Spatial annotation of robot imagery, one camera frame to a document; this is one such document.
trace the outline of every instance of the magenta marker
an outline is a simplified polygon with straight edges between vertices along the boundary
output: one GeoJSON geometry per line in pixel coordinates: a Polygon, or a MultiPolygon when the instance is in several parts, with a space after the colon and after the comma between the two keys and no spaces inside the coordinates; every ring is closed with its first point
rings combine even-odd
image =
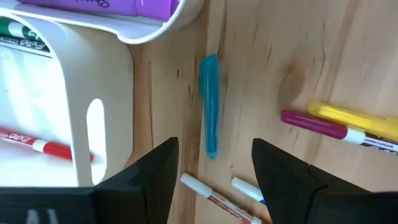
{"type": "Polygon", "coordinates": [[[398,155],[398,145],[396,143],[354,128],[349,128],[342,124],[289,110],[283,111],[280,119],[285,123],[324,134],[335,139],[398,155]]]}
{"type": "Polygon", "coordinates": [[[124,16],[144,16],[167,21],[179,0],[18,0],[21,3],[124,16]]]}

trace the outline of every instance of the white paint marker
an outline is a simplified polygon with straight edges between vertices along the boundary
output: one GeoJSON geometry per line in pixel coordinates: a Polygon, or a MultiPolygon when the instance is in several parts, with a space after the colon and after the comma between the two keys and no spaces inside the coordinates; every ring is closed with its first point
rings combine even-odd
{"type": "Polygon", "coordinates": [[[226,210],[230,214],[234,215],[236,218],[240,219],[245,224],[261,224],[261,220],[255,216],[249,215],[244,210],[238,208],[236,205],[232,204],[226,197],[214,192],[209,186],[200,182],[196,178],[190,176],[189,174],[183,174],[181,176],[181,182],[190,187],[196,193],[204,196],[211,202],[215,203],[222,209],[226,210]]]}
{"type": "Polygon", "coordinates": [[[262,196],[261,190],[247,183],[246,181],[234,177],[231,181],[231,185],[235,189],[240,190],[242,193],[253,198],[254,200],[266,204],[266,202],[264,201],[264,197],[262,196]]]}

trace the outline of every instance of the pink marker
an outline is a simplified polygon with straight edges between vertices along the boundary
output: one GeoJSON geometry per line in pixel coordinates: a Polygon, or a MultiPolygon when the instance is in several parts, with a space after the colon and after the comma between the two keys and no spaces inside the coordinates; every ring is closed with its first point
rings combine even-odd
{"type": "MultiPolygon", "coordinates": [[[[58,144],[56,142],[48,142],[41,139],[36,139],[2,128],[0,128],[0,139],[13,144],[28,147],[29,149],[43,152],[44,154],[72,160],[72,152],[70,147],[58,144]]],[[[90,162],[93,162],[93,159],[94,155],[90,154],[90,162]]]]}
{"type": "Polygon", "coordinates": [[[335,139],[398,155],[398,145],[396,143],[365,133],[364,131],[349,128],[342,124],[290,110],[284,110],[280,119],[285,123],[324,134],[335,139]]]}
{"type": "Polygon", "coordinates": [[[196,193],[204,196],[209,201],[215,203],[222,209],[234,215],[236,218],[240,219],[243,224],[261,224],[261,220],[259,218],[249,215],[247,212],[231,203],[227,198],[217,192],[214,192],[210,187],[192,177],[191,175],[183,174],[181,176],[181,182],[190,187],[196,193]]]}

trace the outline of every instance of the green marker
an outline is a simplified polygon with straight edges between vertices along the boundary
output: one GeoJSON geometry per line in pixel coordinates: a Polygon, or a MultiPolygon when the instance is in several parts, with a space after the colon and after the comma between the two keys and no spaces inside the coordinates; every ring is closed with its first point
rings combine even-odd
{"type": "Polygon", "coordinates": [[[0,19],[0,34],[43,42],[43,40],[27,26],[6,18],[0,19]]]}

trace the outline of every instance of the wooden table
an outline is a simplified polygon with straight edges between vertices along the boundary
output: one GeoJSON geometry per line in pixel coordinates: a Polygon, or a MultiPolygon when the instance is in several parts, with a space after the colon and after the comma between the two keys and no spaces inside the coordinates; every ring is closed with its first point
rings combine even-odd
{"type": "MultiPolygon", "coordinates": [[[[398,190],[398,157],[283,124],[281,108],[313,100],[380,117],[398,115],[398,1],[207,0],[189,26],[144,45],[135,59],[134,153],[171,136],[179,172],[197,176],[243,208],[266,208],[230,186],[256,183],[251,141],[263,138],[372,191],[398,190]],[[208,160],[198,65],[221,60],[219,156],[208,160]]],[[[177,182],[169,223],[239,223],[177,182]]]]}

